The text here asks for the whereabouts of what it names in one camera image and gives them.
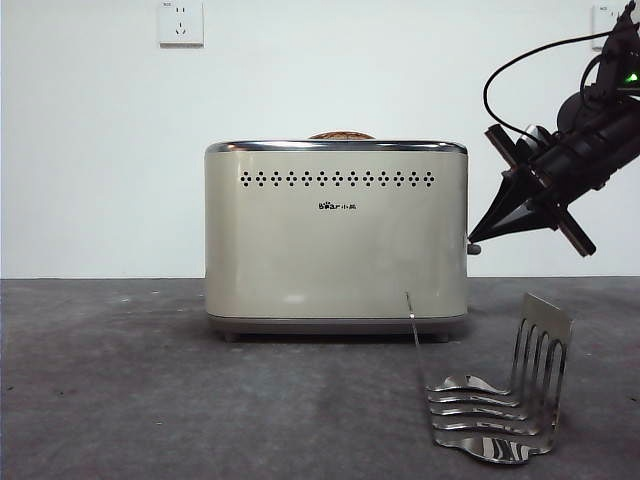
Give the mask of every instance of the metal toast rack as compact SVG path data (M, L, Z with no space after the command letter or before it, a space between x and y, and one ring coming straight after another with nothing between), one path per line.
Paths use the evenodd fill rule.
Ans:
M473 375L426 387L434 441L497 464L551 451L571 325L563 311L525 294L508 388ZM413 333L419 350L415 326Z

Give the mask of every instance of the robotic arm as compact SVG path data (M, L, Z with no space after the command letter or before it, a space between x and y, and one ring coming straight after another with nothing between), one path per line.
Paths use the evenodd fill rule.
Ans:
M502 173L498 194L469 235L471 242L559 228L581 255L595 253L596 246L567 207L589 190L604 187L613 173L640 155L640 101L633 98L640 96L640 37L631 20L635 7L635 1L627 5L602 54L588 65L580 92L562 105L557 132L540 126L521 131L502 122L522 133L515 143L500 125L486 132L510 169ZM596 82L585 86L596 65Z

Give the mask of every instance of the gray floor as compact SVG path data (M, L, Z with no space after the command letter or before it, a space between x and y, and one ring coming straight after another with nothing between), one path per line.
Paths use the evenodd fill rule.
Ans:
M576 319L556 449L496 467L432 444L411 338L226 344L201 280L3 283L5 479L637 478L640 279L473 279L428 380L506 379L520 300Z

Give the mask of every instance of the electrical outlet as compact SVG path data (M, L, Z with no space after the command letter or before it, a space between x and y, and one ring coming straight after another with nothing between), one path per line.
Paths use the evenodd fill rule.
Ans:
M591 10L592 33L604 33L613 30L627 3L629 3L628 0L615 0L594 4ZM602 50L606 41L607 37L595 38L591 40L591 47L594 50Z
M204 47L204 11L199 0L166 1L158 7L158 41L163 48Z

